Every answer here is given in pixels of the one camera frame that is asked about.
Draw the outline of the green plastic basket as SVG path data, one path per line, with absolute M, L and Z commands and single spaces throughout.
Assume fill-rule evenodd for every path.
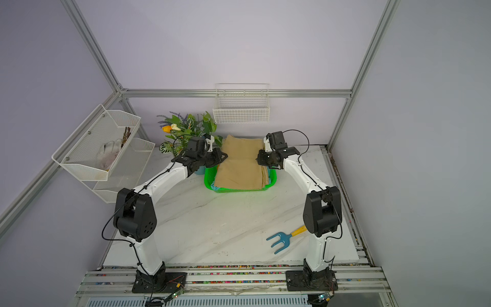
M 218 166 L 215 166 L 213 168 L 206 168 L 205 169 L 205 174 L 204 174 L 204 178 L 203 178 L 203 182 L 205 184 L 205 187 L 209 190 L 212 191 L 212 189 L 210 188 L 210 185 L 212 183 L 215 184 L 215 178 L 216 178 L 216 174 L 217 174 L 217 169 L 218 169 Z M 269 174 L 269 183 L 267 185 L 265 185 L 262 189 L 230 189 L 227 193 L 241 193 L 241 192 L 259 192 L 259 191 L 266 191 L 268 190 L 269 188 L 271 188 L 272 186 L 274 186 L 277 182 L 277 173 L 276 173 L 276 170 L 271 170 L 271 169 L 268 169 L 268 174 Z

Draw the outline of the tan pants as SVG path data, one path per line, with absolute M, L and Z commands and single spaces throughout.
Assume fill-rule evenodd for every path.
M 221 189 L 261 190 L 269 184 L 269 171 L 257 162 L 263 139 L 228 135 L 221 150 L 228 157 L 218 166 L 214 185 Z

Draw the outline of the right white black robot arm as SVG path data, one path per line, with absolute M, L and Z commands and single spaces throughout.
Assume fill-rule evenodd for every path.
M 324 183 L 306 165 L 303 154 L 289 147 L 284 132 L 269 133 L 264 137 L 264 149 L 257 162 L 272 170 L 284 170 L 306 194 L 303 223 L 311 234 L 303 265 L 304 285 L 313 286 L 323 278 L 333 278 L 332 265 L 336 255 L 330 255 L 330 245 L 343 238 L 341 193 L 336 186 Z

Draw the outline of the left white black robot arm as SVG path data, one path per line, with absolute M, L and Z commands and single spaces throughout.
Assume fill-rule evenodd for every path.
M 183 182 L 202 166 L 211 168 L 221 164 L 228 155 L 214 146 L 209 134 L 192 136 L 184 151 L 174 157 L 160 173 L 143 184 L 121 189 L 116 197 L 115 213 L 109 222 L 118 230 L 120 238 L 103 240 L 123 242 L 133 250 L 137 260 L 137 281 L 141 285 L 166 284 L 164 261 L 159 256 L 155 237 L 157 215 L 155 205 L 178 183 Z

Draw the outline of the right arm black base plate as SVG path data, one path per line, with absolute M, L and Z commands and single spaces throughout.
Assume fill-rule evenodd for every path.
M 287 271 L 286 286 L 288 291 L 337 291 L 338 283 L 334 271 L 320 272 Z

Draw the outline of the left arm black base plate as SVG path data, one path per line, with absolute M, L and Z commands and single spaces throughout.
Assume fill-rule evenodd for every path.
M 186 272 L 162 272 L 155 276 L 148 276 L 145 273 L 137 271 L 132 293 L 175 293 L 184 288 L 186 278 Z

